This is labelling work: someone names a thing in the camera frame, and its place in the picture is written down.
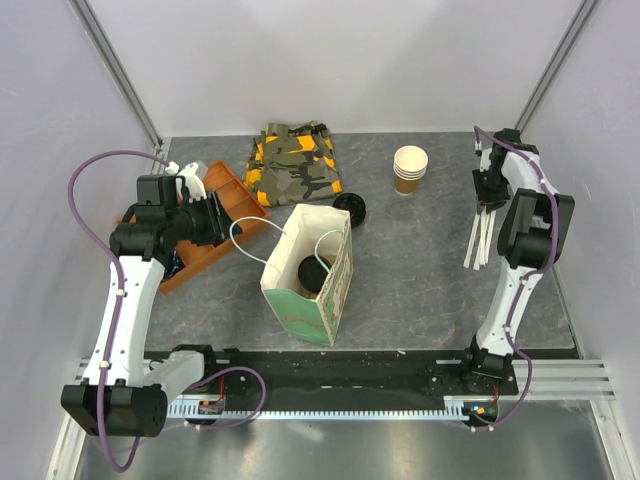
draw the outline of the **gray countertop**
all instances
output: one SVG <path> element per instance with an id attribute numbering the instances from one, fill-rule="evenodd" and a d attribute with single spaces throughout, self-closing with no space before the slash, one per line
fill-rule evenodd
<path id="1" fill-rule="evenodd" d="M 367 203 L 366 221 L 353 231 L 354 276 L 334 348 L 467 347 L 489 310 L 499 276 L 495 245 L 487 267 L 476 272 L 462 266 L 475 213 L 473 135 L 348 134 L 335 135 L 334 142 L 345 191 Z M 427 174 L 408 197 L 393 189 L 393 154 L 403 145 L 417 145 L 429 154 Z M 177 138 L 169 158 L 181 164 L 223 159 L 241 176 L 250 150 L 247 136 Z M 272 220 L 282 225 L 292 210 L 273 208 Z M 268 229 L 245 248 L 267 258 L 278 237 L 278 231 Z M 170 295 L 158 294 L 147 350 L 179 343 L 326 349 L 284 332 L 260 291 L 262 267 L 234 251 Z M 534 290 L 516 340 L 525 348 L 573 347 L 551 275 Z"/>

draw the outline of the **bag handle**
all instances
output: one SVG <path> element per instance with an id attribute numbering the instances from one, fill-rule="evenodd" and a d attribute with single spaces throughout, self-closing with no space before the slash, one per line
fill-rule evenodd
<path id="1" fill-rule="evenodd" d="M 235 245 L 235 247 L 238 250 L 240 250 L 240 252 L 243 253 L 244 255 L 246 255 L 247 257 L 252 258 L 253 260 L 257 260 L 260 263 L 264 263 L 265 265 L 269 265 L 269 263 L 266 260 L 262 260 L 261 258 L 258 258 L 258 257 L 255 257 L 255 256 L 251 255 L 249 252 L 247 252 L 246 250 L 241 248 L 240 245 L 238 245 L 238 242 L 236 242 L 236 239 L 233 236 L 233 227 L 235 227 L 236 224 L 238 222 L 241 222 L 242 220 L 260 220 L 261 222 L 268 223 L 269 225 L 271 225 L 273 227 L 276 227 L 278 230 L 280 230 L 285 235 L 287 235 L 287 232 L 285 232 L 282 227 L 280 227 L 279 225 L 273 223 L 271 220 L 267 220 L 266 218 L 262 218 L 262 217 L 254 217 L 254 216 L 242 217 L 242 218 L 238 218 L 237 220 L 234 220 L 231 223 L 231 226 L 229 227 L 229 236 L 231 237 L 231 242 Z"/>
<path id="2" fill-rule="evenodd" d="M 322 260 L 320 260 L 320 255 L 318 255 L 318 246 L 320 245 L 320 242 L 322 241 L 322 239 L 331 233 L 342 233 L 342 230 L 329 230 L 327 233 L 323 234 L 318 239 L 318 241 L 316 242 L 316 247 L 313 249 L 313 254 L 316 256 L 316 260 L 318 260 L 318 263 L 322 265 L 322 267 L 327 271 L 327 273 L 330 273 L 331 269 L 327 267 Z"/>

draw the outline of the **small wheel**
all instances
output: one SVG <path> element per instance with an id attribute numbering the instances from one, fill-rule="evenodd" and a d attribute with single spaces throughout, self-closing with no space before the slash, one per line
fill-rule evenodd
<path id="1" fill-rule="evenodd" d="M 342 193 L 333 201 L 333 207 L 346 210 L 351 215 L 351 228 L 362 225 L 367 216 L 367 207 L 360 195 L 355 193 Z"/>

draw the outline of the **cable clip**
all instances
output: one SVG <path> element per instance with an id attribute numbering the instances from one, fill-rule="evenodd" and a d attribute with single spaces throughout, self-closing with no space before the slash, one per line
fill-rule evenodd
<path id="1" fill-rule="evenodd" d="M 176 162 L 169 162 L 169 165 L 164 169 L 164 171 L 169 175 L 177 175 L 180 171 L 180 165 Z"/>

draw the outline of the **paper bag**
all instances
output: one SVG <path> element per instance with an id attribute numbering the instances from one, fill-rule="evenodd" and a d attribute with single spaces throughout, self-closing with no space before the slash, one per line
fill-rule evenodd
<path id="1" fill-rule="evenodd" d="M 315 296 L 298 280 L 298 266 L 313 255 L 316 242 L 331 270 Z M 280 241 L 264 268 L 260 285 L 267 302 L 292 337 L 333 345 L 353 275 L 349 212 L 333 207 L 299 204 L 284 226 Z"/>

